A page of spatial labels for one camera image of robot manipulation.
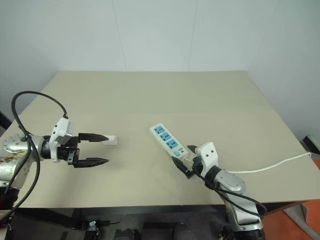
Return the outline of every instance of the white wall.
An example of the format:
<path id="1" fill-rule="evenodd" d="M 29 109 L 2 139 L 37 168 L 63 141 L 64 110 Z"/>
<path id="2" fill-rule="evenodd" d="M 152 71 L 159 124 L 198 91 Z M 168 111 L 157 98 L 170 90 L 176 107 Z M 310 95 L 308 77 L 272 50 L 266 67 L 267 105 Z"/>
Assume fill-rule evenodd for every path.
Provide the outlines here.
<path id="1" fill-rule="evenodd" d="M 310 5 L 315 2 L 300 0 L 286 10 L 287 0 L 0 0 L 0 109 L 12 119 L 10 101 L 14 93 L 42 90 L 62 70 L 249 70 L 283 119 L 301 137 L 307 133 L 305 126 L 309 123 L 291 120 L 305 111 L 288 111 L 287 105 L 297 101 L 294 96 L 286 98 L 288 104 L 284 106 L 279 98 L 290 89 L 296 90 L 297 84 L 304 85 L 297 77 L 289 90 L 281 91 L 292 79 L 289 65 L 293 63 L 286 63 L 292 58 L 288 50 L 295 44 L 304 46 L 306 41 L 310 49 L 317 48 L 319 36 L 291 42 L 290 36 L 280 32 L 283 39 L 278 42 L 276 35 L 281 28 L 276 21 L 286 10 L 282 30 L 294 34 L 291 22 L 298 20 L 291 18 L 304 11 L 309 17 L 304 23 L 306 32 L 314 38 L 311 25 L 319 26 L 316 10 Z M 313 18 L 308 11 L 313 11 Z M 305 32 L 299 25 L 295 28 L 299 35 Z M 286 46 L 280 60 L 285 70 L 277 72 L 273 68 L 279 65 L 273 63 L 278 57 L 272 52 L 278 53 L 286 41 L 291 45 Z M 300 54 L 303 53 L 296 51 L 295 56 Z M 316 52 L 302 56 L 316 58 Z M 304 66 L 305 71 L 312 68 L 307 63 Z M 268 69 L 275 75 L 266 78 L 266 72 L 271 74 Z M 303 73 L 299 70 L 295 75 L 304 76 Z M 272 92 L 274 81 L 279 86 Z M 312 84 L 305 84 L 304 91 L 314 91 L 315 83 Z M 25 99 L 18 103 L 19 112 L 32 97 Z M 303 104 L 311 105 L 314 99 L 304 99 Z"/>

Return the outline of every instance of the white cable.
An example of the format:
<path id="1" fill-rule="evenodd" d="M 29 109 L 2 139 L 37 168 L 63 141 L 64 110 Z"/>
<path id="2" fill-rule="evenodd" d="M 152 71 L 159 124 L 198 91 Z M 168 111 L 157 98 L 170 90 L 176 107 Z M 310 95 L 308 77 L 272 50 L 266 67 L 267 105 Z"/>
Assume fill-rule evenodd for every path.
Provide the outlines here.
<path id="1" fill-rule="evenodd" d="M 297 155 L 297 156 L 293 156 L 293 157 L 289 157 L 289 158 L 286 158 L 284 160 L 281 160 L 273 165 L 270 165 L 270 166 L 266 166 L 266 167 L 263 167 L 263 168 L 259 168 L 259 169 L 255 169 L 255 170 L 248 170 L 248 171 L 228 171 L 229 173 L 231 174 L 249 174 L 249 173 L 257 173 L 257 172 L 261 172 L 261 171 L 264 171 L 264 170 L 268 170 L 268 169 L 272 169 L 276 166 L 279 166 L 280 164 L 283 164 L 285 162 L 288 162 L 290 160 L 293 160 L 293 159 L 298 159 L 298 158 L 301 158 L 303 156 L 306 156 L 306 155 L 309 155 L 311 156 L 311 152 L 306 152 L 306 153 L 303 153 L 303 154 L 300 154 L 300 155 Z"/>
<path id="2" fill-rule="evenodd" d="M 186 156 L 183 158 L 184 160 L 186 160 L 186 161 L 188 161 L 188 162 L 190 162 L 190 163 L 194 163 L 193 161 L 191 161 L 189 158 L 187 158 Z"/>

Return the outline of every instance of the black cable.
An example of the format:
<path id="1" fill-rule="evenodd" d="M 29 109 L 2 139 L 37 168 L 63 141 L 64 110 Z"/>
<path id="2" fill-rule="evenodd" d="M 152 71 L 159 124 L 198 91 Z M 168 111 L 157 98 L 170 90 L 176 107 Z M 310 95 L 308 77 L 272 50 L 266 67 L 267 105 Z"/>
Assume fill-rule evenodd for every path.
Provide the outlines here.
<path id="1" fill-rule="evenodd" d="M 26 130 L 26 128 L 24 127 L 24 125 L 22 124 L 18 114 L 17 114 L 17 111 L 16 111 L 16 101 L 17 101 L 17 98 L 23 94 L 36 94 L 36 95 L 41 95 L 41 96 L 44 96 L 48 99 L 51 99 L 52 101 L 54 101 L 55 103 L 57 103 L 63 110 L 63 117 L 64 118 L 68 118 L 68 114 L 67 114 L 67 111 L 65 109 L 65 107 L 60 103 L 58 102 L 57 100 L 55 100 L 53 97 L 49 96 L 49 95 L 46 95 L 44 93 L 41 93 L 41 92 L 37 92 L 37 91 L 22 91 L 22 92 L 19 92 L 17 93 L 13 98 L 12 98 L 12 102 L 11 102 L 11 110 L 12 110 L 12 114 L 14 116 L 14 119 L 16 120 L 17 124 L 18 124 L 18 127 L 22 130 L 25 138 L 26 138 L 26 141 L 27 141 L 27 153 L 26 153 L 26 158 L 23 160 L 23 162 L 25 163 L 27 161 L 27 159 L 29 158 L 30 154 L 31 154 L 31 148 L 32 148 L 32 151 L 33 151 L 33 154 L 35 156 L 35 161 L 36 161 L 36 172 L 35 172 L 35 176 L 34 176 L 34 180 L 32 182 L 32 185 L 30 186 L 29 190 L 26 192 L 26 194 L 23 196 L 23 198 L 5 215 L 2 217 L 2 219 L 0 220 L 1 223 L 4 223 L 8 218 L 9 216 L 27 199 L 27 197 L 31 194 L 31 192 L 33 191 L 33 189 L 35 188 L 36 184 L 37 184 L 37 181 L 39 179 L 39 175 L 40 175 L 40 157 L 39 157 L 39 153 L 38 153 L 38 150 L 35 146 L 35 143 L 33 142 L 32 140 L 32 137 L 30 136 L 30 133 Z M 19 173 L 19 171 L 21 170 L 22 167 L 19 167 L 18 170 L 16 171 L 16 173 L 12 176 L 12 179 L 10 180 L 8 186 L 7 186 L 7 189 L 5 190 L 6 192 L 8 192 L 8 190 L 10 189 L 14 179 L 15 179 L 15 176 L 17 176 L 17 174 Z"/>
<path id="2" fill-rule="evenodd" d="M 237 194 L 237 193 L 234 193 L 234 192 L 231 192 L 231 191 L 227 191 L 228 193 L 232 194 L 232 195 L 235 195 L 237 197 L 240 197 L 240 198 L 243 198 L 243 199 L 247 199 L 249 201 L 252 201 L 254 203 L 257 203 L 259 206 L 261 206 L 263 209 L 264 209 L 264 213 L 263 214 L 259 214 L 259 213 L 256 213 L 256 212 L 253 212 L 253 211 L 249 211 L 245 208 L 243 208 L 242 206 L 236 204 L 235 202 L 233 202 L 232 200 L 230 200 L 229 198 L 227 198 L 225 195 L 223 195 L 221 192 L 223 191 L 220 191 L 222 189 L 220 188 L 216 188 L 214 187 L 211 182 L 209 182 L 207 179 L 205 179 L 203 176 L 201 176 L 201 174 L 197 171 L 196 167 L 193 168 L 194 170 L 194 173 L 199 177 L 201 178 L 210 188 L 212 188 L 222 199 L 224 199 L 225 201 L 231 203 L 232 205 L 234 205 L 235 207 L 237 207 L 238 209 L 248 213 L 248 214 L 251 214 L 251 215 L 254 215 L 254 216 L 257 216 L 259 218 L 263 218 L 264 217 L 264 214 L 267 212 L 267 208 L 260 202 L 258 202 L 257 200 L 251 198 L 251 197 L 248 197 L 248 196 L 243 196 L 243 195 L 240 195 L 240 194 Z"/>

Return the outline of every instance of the power strip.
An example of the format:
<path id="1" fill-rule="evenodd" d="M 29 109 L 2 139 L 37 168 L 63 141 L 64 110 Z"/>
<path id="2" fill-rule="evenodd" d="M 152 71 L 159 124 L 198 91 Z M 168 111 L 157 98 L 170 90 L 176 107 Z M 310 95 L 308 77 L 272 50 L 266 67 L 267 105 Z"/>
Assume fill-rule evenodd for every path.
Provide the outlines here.
<path id="1" fill-rule="evenodd" d="M 189 152 L 185 146 L 162 123 L 150 127 L 149 130 L 170 156 L 179 160 L 183 160 L 189 156 Z"/>

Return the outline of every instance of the beige tabletop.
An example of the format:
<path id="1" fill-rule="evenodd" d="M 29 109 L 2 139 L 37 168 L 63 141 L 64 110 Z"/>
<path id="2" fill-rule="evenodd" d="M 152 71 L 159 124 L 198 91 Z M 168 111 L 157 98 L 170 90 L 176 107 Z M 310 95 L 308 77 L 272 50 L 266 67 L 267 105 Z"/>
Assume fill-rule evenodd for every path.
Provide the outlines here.
<path id="1" fill-rule="evenodd" d="M 185 146 L 213 142 L 219 166 L 229 171 L 263 168 L 305 152 L 245 71 L 59 72 L 43 93 L 63 103 L 75 134 L 117 135 L 118 145 L 80 143 L 81 159 L 110 160 L 93 168 L 41 162 L 38 183 L 22 207 L 222 204 L 199 178 L 187 179 L 176 168 L 149 132 L 157 123 Z M 20 115 L 39 136 L 49 135 L 61 116 L 61 109 L 41 96 Z M 0 144 L 18 132 L 14 122 Z M 20 198 L 35 170 L 33 164 Z M 320 171 L 308 156 L 239 175 L 261 202 L 320 198 Z"/>

